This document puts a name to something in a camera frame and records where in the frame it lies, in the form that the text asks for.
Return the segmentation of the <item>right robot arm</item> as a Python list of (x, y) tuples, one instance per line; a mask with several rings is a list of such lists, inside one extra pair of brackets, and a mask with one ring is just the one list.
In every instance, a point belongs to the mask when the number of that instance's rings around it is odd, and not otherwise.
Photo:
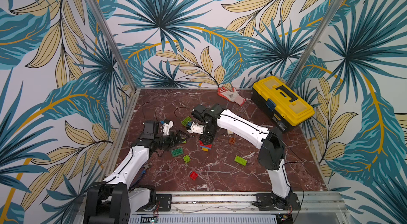
[(256, 125), (219, 104), (212, 107), (198, 105), (193, 108), (191, 114), (202, 123), (198, 129), (202, 143), (213, 143), (217, 129), (221, 128), (254, 145), (259, 150), (258, 162), (270, 177), (273, 204), (280, 209), (288, 206), (294, 194), (286, 174), (285, 145), (279, 129)]

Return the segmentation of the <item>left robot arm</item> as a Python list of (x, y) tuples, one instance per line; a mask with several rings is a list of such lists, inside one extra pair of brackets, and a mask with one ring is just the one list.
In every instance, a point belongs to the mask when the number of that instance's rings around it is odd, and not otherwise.
[(133, 185), (139, 170), (157, 150), (170, 150), (188, 140), (181, 130), (168, 135), (143, 132), (122, 163), (102, 182), (88, 189), (83, 222), (85, 224), (127, 224), (137, 210), (157, 212), (160, 202), (149, 185)]

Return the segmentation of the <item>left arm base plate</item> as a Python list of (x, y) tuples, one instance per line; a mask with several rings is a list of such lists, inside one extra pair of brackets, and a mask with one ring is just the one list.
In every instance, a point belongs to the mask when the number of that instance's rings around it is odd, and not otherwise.
[(141, 207), (139, 211), (145, 212), (169, 212), (172, 206), (172, 194), (156, 194), (147, 205)]

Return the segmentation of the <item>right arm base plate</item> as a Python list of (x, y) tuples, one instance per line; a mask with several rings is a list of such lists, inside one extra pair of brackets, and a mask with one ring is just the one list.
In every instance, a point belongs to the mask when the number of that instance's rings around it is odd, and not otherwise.
[(252, 205), (257, 207), (259, 211), (301, 210), (300, 200), (295, 193), (289, 193), (285, 198), (281, 198), (274, 193), (257, 193)]

